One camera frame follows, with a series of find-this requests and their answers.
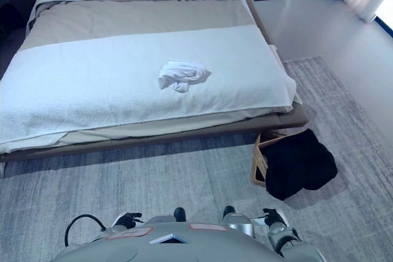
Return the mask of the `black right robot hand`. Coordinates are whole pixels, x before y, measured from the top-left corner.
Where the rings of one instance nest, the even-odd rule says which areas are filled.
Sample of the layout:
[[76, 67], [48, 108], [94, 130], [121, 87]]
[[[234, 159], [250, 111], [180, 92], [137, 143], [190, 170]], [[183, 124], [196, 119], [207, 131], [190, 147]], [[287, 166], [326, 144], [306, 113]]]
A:
[[280, 215], [276, 209], [268, 209], [264, 208], [263, 213], [265, 214], [265, 224], [271, 226], [272, 224], [279, 222], [284, 226], [287, 226], [287, 223], [284, 221], [282, 215]]

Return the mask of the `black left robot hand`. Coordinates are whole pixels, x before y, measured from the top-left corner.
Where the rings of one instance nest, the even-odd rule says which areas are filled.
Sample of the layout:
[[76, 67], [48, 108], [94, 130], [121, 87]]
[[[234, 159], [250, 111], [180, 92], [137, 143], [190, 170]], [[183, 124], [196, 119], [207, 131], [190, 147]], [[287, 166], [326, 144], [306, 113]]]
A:
[[137, 223], [143, 223], [143, 221], [140, 220], [141, 217], [142, 217], [142, 213], [139, 213], [139, 212], [136, 212], [136, 213], [124, 212], [124, 213], [121, 213], [116, 218], [113, 226], [122, 225], [126, 229], [131, 229], [131, 228], [134, 228]]

